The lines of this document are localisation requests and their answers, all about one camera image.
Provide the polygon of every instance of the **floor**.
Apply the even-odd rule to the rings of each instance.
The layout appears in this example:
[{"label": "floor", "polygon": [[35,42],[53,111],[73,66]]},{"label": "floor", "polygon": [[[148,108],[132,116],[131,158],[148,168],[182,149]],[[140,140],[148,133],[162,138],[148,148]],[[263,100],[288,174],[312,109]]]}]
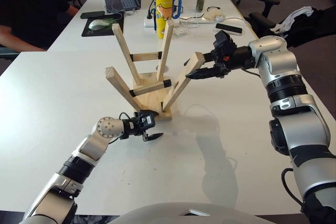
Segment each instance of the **floor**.
[{"label": "floor", "polygon": [[[275,22],[284,19],[292,11],[302,6],[313,6],[317,9],[325,9],[334,4],[333,0],[281,0],[279,6],[275,6],[269,18]],[[256,0],[241,0],[238,9],[244,16],[252,11],[262,11],[263,4]],[[312,86],[330,113],[336,116],[336,36],[321,38],[298,48],[290,49],[297,57],[299,67],[305,79]],[[0,59],[0,74],[9,66],[10,61]],[[23,213],[0,211],[0,224],[17,224],[22,220]],[[102,217],[76,217],[74,223],[107,223],[111,219],[99,222]],[[274,223],[308,223],[305,216],[297,215],[273,215],[262,216]]]}]

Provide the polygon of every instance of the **smartphone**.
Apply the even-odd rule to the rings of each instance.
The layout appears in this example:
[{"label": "smartphone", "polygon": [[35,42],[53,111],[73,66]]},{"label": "smartphone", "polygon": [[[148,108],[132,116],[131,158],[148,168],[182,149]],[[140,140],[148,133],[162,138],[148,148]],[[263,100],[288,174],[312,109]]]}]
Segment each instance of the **smartphone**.
[{"label": "smartphone", "polygon": [[90,12],[90,13],[82,13],[80,15],[80,18],[87,19],[87,18],[100,18],[105,15],[105,12],[99,11],[99,12]]},{"label": "smartphone", "polygon": [[233,34],[233,35],[242,35],[243,29],[235,26],[228,26],[224,24],[217,23],[216,24],[217,29],[222,29],[228,34]]}]

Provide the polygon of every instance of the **desk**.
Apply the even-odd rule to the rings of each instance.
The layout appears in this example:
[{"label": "desk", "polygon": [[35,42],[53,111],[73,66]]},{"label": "desk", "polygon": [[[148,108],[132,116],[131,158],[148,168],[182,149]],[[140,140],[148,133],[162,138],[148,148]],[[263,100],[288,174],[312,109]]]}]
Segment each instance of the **desk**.
[{"label": "desk", "polygon": [[[184,55],[212,41],[204,40]],[[167,75],[175,79],[183,61],[171,56]],[[109,52],[26,52],[0,77],[1,210],[25,211],[98,119],[132,113],[105,79],[107,66],[131,86],[123,56]],[[315,98],[335,153],[335,120]],[[257,77],[236,70],[225,79],[191,81],[172,110],[172,121],[149,130],[164,132],[160,139],[130,137],[109,146],[76,199],[78,214],[121,215],[172,201],[211,202],[253,215],[299,212],[281,184],[290,160],[270,143],[269,101]],[[292,175],[288,184],[296,194]]]},{"label": "desk", "polygon": [[[142,0],[141,9],[137,10],[132,16],[127,16],[124,19],[124,36],[129,43],[130,51],[150,52],[161,50],[162,40],[158,39],[152,28],[144,28],[143,21],[148,13],[148,7],[152,0]],[[196,0],[182,0],[184,8],[194,10]],[[242,18],[239,11],[236,9],[231,0],[206,0],[207,6],[219,6],[226,18],[238,17]],[[78,14],[72,19],[70,24],[64,29],[60,36],[56,39],[49,51],[113,51],[119,52],[117,40],[114,36],[101,37],[82,37],[83,28],[86,24],[86,19],[80,19],[83,12],[93,12],[102,10],[102,0],[87,0]],[[240,20],[228,21],[230,24],[236,24],[243,28],[242,36],[233,36],[239,46],[247,45],[251,40],[254,40],[255,34],[253,31]],[[197,29],[190,29],[185,36],[173,36],[172,46],[177,45],[188,46],[188,42],[196,43],[195,39],[199,36],[213,36],[215,24],[201,24]]]}]

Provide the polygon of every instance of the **mouse pad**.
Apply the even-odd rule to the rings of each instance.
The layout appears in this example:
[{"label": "mouse pad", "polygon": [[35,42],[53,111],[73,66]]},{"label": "mouse pad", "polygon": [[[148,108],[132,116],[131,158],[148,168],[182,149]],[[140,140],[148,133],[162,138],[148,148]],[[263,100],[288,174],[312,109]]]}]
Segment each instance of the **mouse pad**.
[{"label": "mouse pad", "polygon": [[[95,19],[102,19],[110,23],[109,26],[103,28],[101,30],[93,31],[89,29],[89,25]],[[114,35],[112,31],[112,25],[118,23],[120,25],[121,30],[123,31],[124,27],[124,13],[114,13],[109,15],[104,15],[100,18],[88,18],[86,25],[84,27],[84,31],[82,33],[82,37],[92,37],[92,36],[107,36],[107,35]]]}]

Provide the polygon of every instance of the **yellow cup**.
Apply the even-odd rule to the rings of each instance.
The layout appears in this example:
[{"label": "yellow cup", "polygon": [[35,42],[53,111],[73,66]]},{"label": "yellow cup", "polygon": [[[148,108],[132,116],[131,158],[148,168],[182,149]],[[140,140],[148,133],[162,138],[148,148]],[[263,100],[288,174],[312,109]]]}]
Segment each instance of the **yellow cup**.
[{"label": "yellow cup", "polygon": [[174,2],[175,0],[155,0],[156,33],[160,39],[163,39],[166,21],[171,18],[179,18],[181,15],[182,0],[178,0],[178,9],[175,16],[173,16]]}]

